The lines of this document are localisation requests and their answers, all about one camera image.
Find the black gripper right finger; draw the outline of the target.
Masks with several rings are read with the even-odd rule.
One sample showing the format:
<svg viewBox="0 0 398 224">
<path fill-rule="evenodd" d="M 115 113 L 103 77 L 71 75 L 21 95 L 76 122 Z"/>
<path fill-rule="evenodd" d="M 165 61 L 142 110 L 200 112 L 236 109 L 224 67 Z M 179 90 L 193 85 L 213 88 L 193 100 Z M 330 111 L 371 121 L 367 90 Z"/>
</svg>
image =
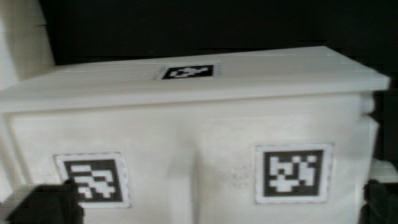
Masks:
<svg viewBox="0 0 398 224">
<path fill-rule="evenodd" d="M 398 183 L 371 180 L 364 187 L 360 224 L 398 224 Z"/>
</svg>

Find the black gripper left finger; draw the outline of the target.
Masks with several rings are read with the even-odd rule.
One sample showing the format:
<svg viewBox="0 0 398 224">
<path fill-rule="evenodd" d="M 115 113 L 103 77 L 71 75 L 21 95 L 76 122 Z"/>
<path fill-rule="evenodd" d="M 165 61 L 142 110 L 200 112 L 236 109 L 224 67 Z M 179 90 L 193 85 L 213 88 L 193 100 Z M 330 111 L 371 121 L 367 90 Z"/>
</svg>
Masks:
<svg viewBox="0 0 398 224">
<path fill-rule="evenodd" d="M 16 188 L 5 199 L 5 224 L 83 224 L 83 216 L 71 179 Z"/>
</svg>

